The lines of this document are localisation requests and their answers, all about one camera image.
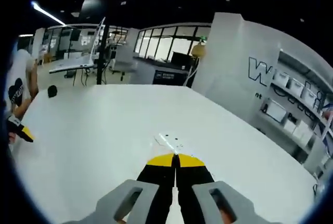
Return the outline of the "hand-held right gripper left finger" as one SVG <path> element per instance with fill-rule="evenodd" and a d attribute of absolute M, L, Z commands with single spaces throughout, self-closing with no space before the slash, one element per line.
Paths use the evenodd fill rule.
<path fill-rule="evenodd" d="M 67 223 L 165 223 L 175 179 L 173 158 L 173 153 L 152 158 L 136 180 L 125 180 L 99 199 L 91 214 Z"/>

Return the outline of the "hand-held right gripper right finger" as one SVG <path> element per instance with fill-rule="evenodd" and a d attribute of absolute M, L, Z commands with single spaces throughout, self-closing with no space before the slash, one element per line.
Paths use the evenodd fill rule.
<path fill-rule="evenodd" d="M 248 198 L 215 181 L 201 160 L 177 154 L 173 166 L 184 223 L 269 223 Z"/>

